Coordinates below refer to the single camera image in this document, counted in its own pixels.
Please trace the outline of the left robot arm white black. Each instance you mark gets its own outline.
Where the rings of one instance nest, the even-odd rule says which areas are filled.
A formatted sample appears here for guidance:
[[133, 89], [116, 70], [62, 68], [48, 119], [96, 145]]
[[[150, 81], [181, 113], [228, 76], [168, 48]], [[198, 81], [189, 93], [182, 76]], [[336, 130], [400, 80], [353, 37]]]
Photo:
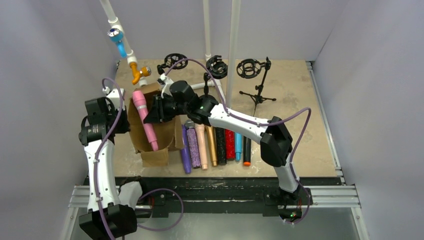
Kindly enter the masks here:
[[143, 194], [138, 178], [117, 186], [113, 171], [115, 133], [128, 132], [129, 124], [107, 97], [87, 100], [85, 108], [78, 138], [88, 163], [89, 199], [79, 226], [93, 240], [124, 237], [137, 231], [135, 208]]

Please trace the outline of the light blue microphone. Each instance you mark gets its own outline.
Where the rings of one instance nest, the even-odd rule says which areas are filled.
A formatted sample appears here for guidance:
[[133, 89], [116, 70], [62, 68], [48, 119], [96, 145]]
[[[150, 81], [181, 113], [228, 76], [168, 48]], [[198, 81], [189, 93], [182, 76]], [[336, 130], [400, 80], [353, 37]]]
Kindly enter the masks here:
[[234, 144], [235, 144], [235, 161], [239, 162], [242, 158], [242, 146], [243, 139], [240, 133], [234, 133]]

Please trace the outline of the gold microphone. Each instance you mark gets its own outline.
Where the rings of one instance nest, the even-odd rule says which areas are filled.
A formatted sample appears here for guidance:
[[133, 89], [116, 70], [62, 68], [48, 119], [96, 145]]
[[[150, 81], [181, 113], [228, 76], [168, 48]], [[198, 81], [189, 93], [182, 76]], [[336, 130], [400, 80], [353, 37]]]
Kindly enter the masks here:
[[209, 156], [213, 167], [218, 166], [217, 148], [215, 140], [215, 131], [212, 126], [205, 126], [205, 131], [208, 138]]

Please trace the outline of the glitter purple microphone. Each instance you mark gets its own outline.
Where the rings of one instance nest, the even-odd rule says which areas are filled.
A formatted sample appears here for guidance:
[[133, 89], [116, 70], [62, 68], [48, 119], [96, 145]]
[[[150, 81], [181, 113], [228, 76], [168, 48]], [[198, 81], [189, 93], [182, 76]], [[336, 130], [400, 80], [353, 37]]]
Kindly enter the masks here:
[[195, 130], [195, 123], [192, 120], [187, 120], [184, 123], [186, 129], [186, 136], [188, 140], [188, 147], [191, 157], [191, 164], [194, 169], [201, 168], [201, 158], [197, 140], [197, 134]]

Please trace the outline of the black round-base mic stand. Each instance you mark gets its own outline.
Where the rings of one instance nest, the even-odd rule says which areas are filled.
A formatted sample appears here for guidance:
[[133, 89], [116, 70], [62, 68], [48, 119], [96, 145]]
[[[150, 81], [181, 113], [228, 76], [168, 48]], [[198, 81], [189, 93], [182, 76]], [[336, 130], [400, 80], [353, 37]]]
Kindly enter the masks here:
[[[221, 55], [214, 55], [206, 61], [206, 68], [211, 73], [217, 83], [217, 89], [221, 95], [225, 95], [222, 89], [221, 79], [225, 78], [228, 74], [228, 65], [223, 61]], [[203, 74], [204, 87], [203, 93], [207, 97], [209, 95], [209, 82], [210, 76], [207, 72]]]

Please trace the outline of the black glitter microphone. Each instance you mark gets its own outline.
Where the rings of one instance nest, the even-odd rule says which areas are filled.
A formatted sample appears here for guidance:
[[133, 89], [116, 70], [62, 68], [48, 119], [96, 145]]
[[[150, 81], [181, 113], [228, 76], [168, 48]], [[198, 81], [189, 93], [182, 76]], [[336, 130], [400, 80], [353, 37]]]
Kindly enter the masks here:
[[225, 130], [220, 127], [215, 127], [214, 130], [215, 130], [217, 163], [218, 165], [223, 166], [227, 164]]

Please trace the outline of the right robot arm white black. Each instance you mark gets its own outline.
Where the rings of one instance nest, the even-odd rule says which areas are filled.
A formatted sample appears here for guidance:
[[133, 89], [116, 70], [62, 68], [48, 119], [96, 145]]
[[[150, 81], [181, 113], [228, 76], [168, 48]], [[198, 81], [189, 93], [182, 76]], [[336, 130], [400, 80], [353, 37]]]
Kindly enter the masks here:
[[292, 165], [293, 138], [280, 118], [256, 118], [229, 109], [213, 96], [198, 96], [186, 81], [179, 80], [170, 85], [169, 93], [153, 97], [143, 122], [165, 123], [180, 115], [196, 124], [226, 129], [256, 142], [262, 161], [274, 167], [279, 188], [287, 193], [298, 189], [299, 179]]

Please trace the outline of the red glitter microphone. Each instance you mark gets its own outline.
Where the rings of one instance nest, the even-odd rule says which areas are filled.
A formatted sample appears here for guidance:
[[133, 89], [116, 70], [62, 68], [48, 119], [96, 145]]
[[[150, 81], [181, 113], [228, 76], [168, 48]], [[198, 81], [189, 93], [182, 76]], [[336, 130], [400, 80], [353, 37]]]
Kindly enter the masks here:
[[225, 156], [228, 161], [236, 159], [235, 150], [235, 133], [231, 130], [225, 129]]

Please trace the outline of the brown cardboard box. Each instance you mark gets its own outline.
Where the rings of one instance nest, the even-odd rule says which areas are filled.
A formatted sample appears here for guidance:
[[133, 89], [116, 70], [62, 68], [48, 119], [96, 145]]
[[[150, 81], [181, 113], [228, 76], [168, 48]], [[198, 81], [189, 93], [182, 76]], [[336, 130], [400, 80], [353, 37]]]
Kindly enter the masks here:
[[171, 121], [153, 123], [152, 129], [156, 138], [156, 150], [153, 150], [148, 134], [145, 133], [139, 111], [133, 98], [127, 106], [127, 120], [130, 126], [130, 139], [135, 152], [140, 154], [144, 167], [164, 167], [169, 164], [169, 152], [182, 150], [183, 142], [182, 121], [179, 116]]

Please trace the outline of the black microphone orange end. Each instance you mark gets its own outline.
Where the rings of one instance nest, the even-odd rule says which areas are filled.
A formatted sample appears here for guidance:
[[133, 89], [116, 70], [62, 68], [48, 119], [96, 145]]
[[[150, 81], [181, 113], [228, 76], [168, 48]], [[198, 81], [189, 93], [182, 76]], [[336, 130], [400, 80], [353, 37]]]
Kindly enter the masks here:
[[251, 165], [252, 141], [247, 137], [243, 137], [243, 165], [249, 167]]

